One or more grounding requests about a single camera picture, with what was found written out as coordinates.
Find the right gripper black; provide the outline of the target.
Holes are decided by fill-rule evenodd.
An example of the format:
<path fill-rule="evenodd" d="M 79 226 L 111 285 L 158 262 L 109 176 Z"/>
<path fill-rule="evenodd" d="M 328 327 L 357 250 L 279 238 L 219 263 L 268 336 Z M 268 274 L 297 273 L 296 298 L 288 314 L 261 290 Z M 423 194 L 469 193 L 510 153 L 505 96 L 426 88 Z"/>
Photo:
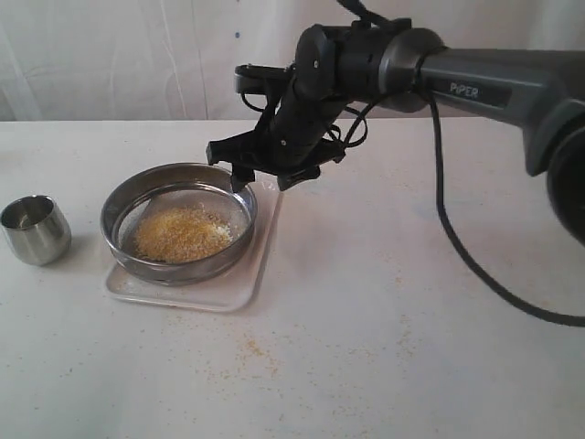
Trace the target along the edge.
<path fill-rule="evenodd" d="M 255 181 L 254 170 L 278 176 L 280 191 L 315 180 L 319 165 L 338 163 L 346 155 L 339 141 L 324 139 L 345 107 L 344 98 L 313 101 L 290 86 L 279 109 L 263 114 L 253 130 L 209 142 L 207 162 L 232 165 L 234 193 Z"/>

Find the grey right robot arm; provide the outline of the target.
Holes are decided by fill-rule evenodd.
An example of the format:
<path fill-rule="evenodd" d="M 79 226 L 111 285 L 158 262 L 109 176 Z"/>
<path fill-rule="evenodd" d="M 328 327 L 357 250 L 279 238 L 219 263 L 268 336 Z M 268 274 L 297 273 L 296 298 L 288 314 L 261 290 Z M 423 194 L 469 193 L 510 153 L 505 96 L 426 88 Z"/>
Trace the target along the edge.
<path fill-rule="evenodd" d="M 560 223 L 584 237 L 580 51 L 447 48 L 408 19 L 357 20 L 305 29 L 288 68 L 242 65 L 236 74 L 240 94 L 262 94 L 267 104 L 251 131 L 207 146 L 210 164 L 231 164 L 235 189 L 260 171 L 288 189 L 341 161 L 351 143 L 335 139 L 333 125 L 353 102 L 417 112 L 435 101 L 519 128 L 527 173 L 547 175 Z"/>

